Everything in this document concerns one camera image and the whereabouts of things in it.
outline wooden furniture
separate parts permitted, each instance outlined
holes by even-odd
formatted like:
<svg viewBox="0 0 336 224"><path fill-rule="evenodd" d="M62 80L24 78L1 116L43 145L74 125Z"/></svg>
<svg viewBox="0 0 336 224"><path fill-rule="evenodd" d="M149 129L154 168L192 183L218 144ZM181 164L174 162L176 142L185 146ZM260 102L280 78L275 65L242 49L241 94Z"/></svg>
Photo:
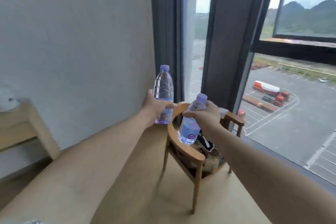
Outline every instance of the wooden furniture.
<svg viewBox="0 0 336 224"><path fill-rule="evenodd" d="M175 107L173 111L173 120L176 116L186 111L189 105L190 105L189 103L185 102L178 103L177 107ZM242 128L244 126L244 119L237 115L234 115L231 112L228 112L225 115L225 117L221 119L220 123L224 128L228 129L230 121L238 125L237 136L240 137ZM190 161L196 164L197 168L193 169L187 167L178 158L177 152L179 152L179 154L182 154L184 157L188 158ZM176 160L179 166L183 169L186 175L194 183L194 197L192 200L192 210L191 210L191 213L194 214L196 210L200 183L205 181L206 179L209 179L212 175L214 175L217 171L219 171L224 166L225 162L220 167L218 167L213 174L202 172L203 164L205 162L205 156L202 153L198 152L193 147L181 143L177 136L177 130L174 128L172 123L168 124L168 136L166 141L162 173L164 173L164 171L166 170L168 153L170 153L173 156L173 158Z"/></svg>
<svg viewBox="0 0 336 224"><path fill-rule="evenodd" d="M32 103L21 102L8 112L0 112L0 151L37 137L52 159L60 149Z"/></svg>

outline wooden chair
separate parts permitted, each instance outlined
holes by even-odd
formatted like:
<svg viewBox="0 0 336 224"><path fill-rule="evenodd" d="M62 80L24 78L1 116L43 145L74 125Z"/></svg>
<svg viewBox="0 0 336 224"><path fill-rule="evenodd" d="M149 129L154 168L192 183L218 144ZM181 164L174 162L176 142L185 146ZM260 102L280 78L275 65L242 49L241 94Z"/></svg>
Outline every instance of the wooden chair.
<svg viewBox="0 0 336 224"><path fill-rule="evenodd" d="M177 107L173 111L173 120L180 113L186 111L189 105L190 105L189 103L185 103L185 102L178 103ZM230 121L238 125L237 136L240 137L242 128L244 126L244 119L237 115L234 115L231 112L228 112L225 115L225 117L221 119L220 123L224 128L228 129ZM182 154L188 160L196 164L197 168L193 169L193 168L187 167L178 158L177 152L179 152L179 154ZM168 136L167 136L167 142L166 142L166 148L165 148L162 174L166 170L168 153L170 153L173 156L173 158L176 160L179 166L183 169L186 175L194 183L194 197L192 200L192 210L191 210L191 213L194 214L196 210L197 197L198 197L198 192L200 188L200 183L206 179L209 179L212 175L214 175L217 171L219 171L224 166L225 162L221 166L219 166L215 170L215 172L213 172L212 174L202 172L203 164L205 162L205 156L199 151L197 151L196 149L194 149L193 147L181 143L177 136L177 130L174 128L172 123L168 124Z"/></svg>

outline dark gray curtain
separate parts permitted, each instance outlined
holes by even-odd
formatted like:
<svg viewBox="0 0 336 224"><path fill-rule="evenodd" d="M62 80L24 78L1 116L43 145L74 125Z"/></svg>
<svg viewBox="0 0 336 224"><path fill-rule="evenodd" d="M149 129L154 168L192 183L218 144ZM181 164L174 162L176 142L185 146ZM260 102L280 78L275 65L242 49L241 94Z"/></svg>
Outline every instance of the dark gray curtain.
<svg viewBox="0 0 336 224"><path fill-rule="evenodd" d="M156 74L169 65L174 83L174 102L184 101L183 0L152 0Z"/></svg>

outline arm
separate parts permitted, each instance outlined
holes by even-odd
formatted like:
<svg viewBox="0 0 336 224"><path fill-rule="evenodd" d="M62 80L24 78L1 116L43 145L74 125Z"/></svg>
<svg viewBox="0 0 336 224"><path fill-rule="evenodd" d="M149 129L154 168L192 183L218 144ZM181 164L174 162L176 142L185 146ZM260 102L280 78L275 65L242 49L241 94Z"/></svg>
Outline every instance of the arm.
<svg viewBox="0 0 336 224"><path fill-rule="evenodd" d="M149 90L137 114L80 142L42 171L0 212L0 223L90 223L143 131L166 107L175 104L156 100Z"/></svg>
<svg viewBox="0 0 336 224"><path fill-rule="evenodd" d="M336 223L336 198L295 169L255 150L220 124L220 113L207 109L184 112L220 150L259 208L274 224Z"/></svg>

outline water bottle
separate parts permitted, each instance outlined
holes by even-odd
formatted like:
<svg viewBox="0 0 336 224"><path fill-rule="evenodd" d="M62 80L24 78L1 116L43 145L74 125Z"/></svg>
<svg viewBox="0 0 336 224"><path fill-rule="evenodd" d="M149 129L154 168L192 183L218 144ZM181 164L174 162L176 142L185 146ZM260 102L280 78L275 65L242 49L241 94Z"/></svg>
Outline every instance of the water bottle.
<svg viewBox="0 0 336 224"><path fill-rule="evenodd" d="M188 111L200 111L205 109L205 102L207 101L207 98L208 97L205 94L198 94L196 100L189 105ZM183 117L182 124L178 132L178 139L181 143L191 145L196 141L199 132L200 127L193 118Z"/></svg>
<svg viewBox="0 0 336 224"><path fill-rule="evenodd" d="M161 65L160 71L161 72L158 74L155 80L153 95L156 99L174 101L174 86L173 86L173 80L169 73L169 66ZM173 117L173 109L166 108L161 113L160 118L155 119L155 123L168 124L171 122L172 117Z"/></svg>

